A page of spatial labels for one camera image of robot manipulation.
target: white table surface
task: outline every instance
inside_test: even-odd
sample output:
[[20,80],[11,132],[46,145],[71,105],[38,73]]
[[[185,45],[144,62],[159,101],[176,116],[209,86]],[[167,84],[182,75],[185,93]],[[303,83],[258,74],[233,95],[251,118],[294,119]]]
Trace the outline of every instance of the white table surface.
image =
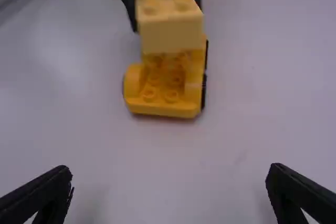
[[273,162],[336,191],[335,0],[203,0],[206,109],[133,117],[119,0],[18,0],[0,26],[0,195],[59,164],[66,223],[276,223]]

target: toy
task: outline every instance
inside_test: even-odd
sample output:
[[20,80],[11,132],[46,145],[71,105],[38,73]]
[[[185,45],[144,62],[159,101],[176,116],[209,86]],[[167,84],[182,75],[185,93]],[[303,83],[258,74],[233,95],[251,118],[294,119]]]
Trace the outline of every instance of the toy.
[[204,107],[207,40],[195,0],[136,0],[142,63],[124,76],[133,113],[193,118]]

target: building block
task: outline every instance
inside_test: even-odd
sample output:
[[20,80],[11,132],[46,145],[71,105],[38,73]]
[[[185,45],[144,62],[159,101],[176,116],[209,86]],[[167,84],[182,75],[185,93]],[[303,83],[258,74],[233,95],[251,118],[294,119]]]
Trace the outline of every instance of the building block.
[[124,75],[132,113],[194,118],[204,107],[208,42],[194,0],[137,0],[141,63]]
[[194,0],[136,0],[144,54],[200,49],[203,13]]
[[202,110],[206,38],[200,49],[142,55],[124,76],[124,99],[133,113],[194,118]]

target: yellow brick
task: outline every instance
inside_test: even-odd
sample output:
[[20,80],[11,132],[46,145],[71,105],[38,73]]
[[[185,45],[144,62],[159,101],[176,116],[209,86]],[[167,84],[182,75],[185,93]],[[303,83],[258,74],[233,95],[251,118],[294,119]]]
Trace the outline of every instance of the yellow brick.
[[198,49],[203,42],[203,13],[194,0],[137,0],[144,54]]
[[193,118],[201,112],[206,38],[200,49],[143,54],[129,66],[124,99],[133,113]]

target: light yellow block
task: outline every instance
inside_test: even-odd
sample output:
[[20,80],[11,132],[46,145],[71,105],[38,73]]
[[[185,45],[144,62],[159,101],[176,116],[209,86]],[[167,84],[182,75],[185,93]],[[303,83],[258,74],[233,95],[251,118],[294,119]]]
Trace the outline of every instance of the light yellow block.
[[203,13],[194,0],[137,0],[138,29],[144,54],[199,49]]

